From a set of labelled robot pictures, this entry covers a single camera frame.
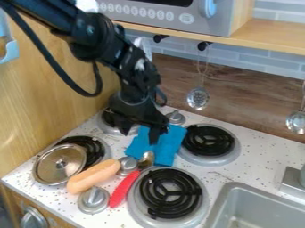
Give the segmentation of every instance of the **tile backsplash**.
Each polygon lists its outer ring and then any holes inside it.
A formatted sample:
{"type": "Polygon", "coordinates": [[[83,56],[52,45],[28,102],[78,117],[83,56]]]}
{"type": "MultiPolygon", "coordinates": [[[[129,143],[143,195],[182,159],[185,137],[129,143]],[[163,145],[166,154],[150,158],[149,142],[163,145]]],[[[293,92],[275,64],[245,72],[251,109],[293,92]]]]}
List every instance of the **tile backsplash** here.
{"type": "MultiPolygon", "coordinates": [[[[256,0],[254,17],[305,23],[305,0],[256,0]]],[[[198,52],[198,41],[168,37],[155,44],[153,34],[133,30],[128,30],[127,34],[131,40],[135,37],[148,37],[155,53],[195,61],[209,59],[211,63],[230,67],[305,79],[305,56],[223,44],[213,44],[209,50],[198,52]]]]}

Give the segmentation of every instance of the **red spoon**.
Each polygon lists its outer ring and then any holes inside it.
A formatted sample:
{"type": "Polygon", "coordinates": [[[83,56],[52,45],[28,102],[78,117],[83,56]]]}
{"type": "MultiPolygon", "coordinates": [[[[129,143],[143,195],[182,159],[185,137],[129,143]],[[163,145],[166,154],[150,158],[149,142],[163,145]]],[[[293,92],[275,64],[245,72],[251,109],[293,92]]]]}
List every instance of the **red spoon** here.
{"type": "Polygon", "coordinates": [[[119,186],[114,190],[113,194],[109,200],[109,207],[116,208],[128,194],[129,189],[135,180],[140,176],[141,171],[151,167],[154,162],[154,154],[151,151],[145,152],[143,157],[139,159],[137,167],[139,170],[130,173],[125,179],[119,184],[119,186]]]}

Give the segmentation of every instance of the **blue cloth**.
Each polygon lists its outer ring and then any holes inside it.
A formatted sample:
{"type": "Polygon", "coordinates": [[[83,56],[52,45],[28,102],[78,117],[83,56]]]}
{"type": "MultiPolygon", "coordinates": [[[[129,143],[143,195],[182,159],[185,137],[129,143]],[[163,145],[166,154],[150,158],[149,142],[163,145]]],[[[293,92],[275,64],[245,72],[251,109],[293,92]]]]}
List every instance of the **blue cloth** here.
{"type": "Polygon", "coordinates": [[[153,151],[155,165],[168,166],[173,165],[175,154],[178,152],[181,143],[186,135],[186,129],[181,126],[169,125],[167,134],[162,134],[157,144],[149,144],[149,128],[141,126],[138,136],[125,150],[125,154],[140,159],[144,152],[153,151]]]}

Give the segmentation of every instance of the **wall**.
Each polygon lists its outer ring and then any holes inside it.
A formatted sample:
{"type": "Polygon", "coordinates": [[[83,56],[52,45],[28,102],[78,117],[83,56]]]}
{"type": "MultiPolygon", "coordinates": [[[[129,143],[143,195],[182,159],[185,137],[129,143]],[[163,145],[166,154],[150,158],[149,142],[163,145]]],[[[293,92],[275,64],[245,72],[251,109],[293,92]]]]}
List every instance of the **wall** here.
{"type": "MultiPolygon", "coordinates": [[[[285,20],[305,23],[305,1],[303,0],[257,0],[254,16],[256,18],[285,20]]],[[[129,37],[137,36],[151,38],[152,34],[128,31],[129,37]]],[[[305,56],[288,53],[277,53],[266,50],[213,44],[209,53],[198,52],[197,41],[182,38],[169,37],[159,44],[151,40],[152,50],[155,53],[163,53],[171,56],[209,62],[241,69],[251,69],[270,74],[304,79],[305,56]]]]}
{"type": "MultiPolygon", "coordinates": [[[[95,88],[91,64],[77,61],[65,42],[28,20],[55,59],[88,91],[95,88]]],[[[0,177],[94,115],[119,88],[117,76],[100,67],[103,94],[85,98],[67,87],[37,48],[10,21],[20,58],[0,65],[0,177]]]]}
{"type": "Polygon", "coordinates": [[[186,103],[187,93],[202,82],[195,62],[164,54],[153,58],[170,106],[305,143],[304,135],[285,125],[286,116],[301,106],[302,80],[211,64],[204,80],[210,100],[197,111],[186,103]]]}

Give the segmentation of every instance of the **burner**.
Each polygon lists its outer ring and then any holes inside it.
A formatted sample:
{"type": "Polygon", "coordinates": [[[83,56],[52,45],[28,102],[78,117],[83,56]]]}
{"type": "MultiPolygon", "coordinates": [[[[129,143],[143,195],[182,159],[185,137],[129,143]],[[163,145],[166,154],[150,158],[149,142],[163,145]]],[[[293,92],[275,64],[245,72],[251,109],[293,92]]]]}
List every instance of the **burner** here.
{"type": "Polygon", "coordinates": [[[187,128],[182,145],[194,155],[221,156],[229,153],[235,139],[226,131],[214,126],[191,125],[187,128]]]}
{"type": "Polygon", "coordinates": [[[106,142],[90,136],[72,136],[59,141],[56,145],[73,143],[87,149],[87,162],[84,169],[87,169],[95,163],[101,161],[108,154],[110,149],[106,142]]]}
{"type": "Polygon", "coordinates": [[[128,193],[128,211],[143,227],[193,228],[208,206],[203,183],[177,168],[144,171],[128,193]]]}
{"type": "MultiPolygon", "coordinates": [[[[122,136],[123,134],[116,127],[114,122],[113,113],[109,108],[101,111],[101,113],[97,117],[97,125],[99,128],[106,134],[122,136]]],[[[139,125],[134,124],[130,130],[128,135],[137,134],[139,125]]]]}
{"type": "Polygon", "coordinates": [[[200,166],[223,166],[237,159],[240,154],[238,139],[226,129],[214,125],[192,125],[179,156],[200,166]]]}
{"type": "Polygon", "coordinates": [[[202,196],[202,189],[189,175],[175,169],[150,171],[140,184],[142,200],[149,207],[147,212],[153,219],[179,218],[194,211],[202,196]],[[165,184],[176,186],[170,191],[165,184]]]}

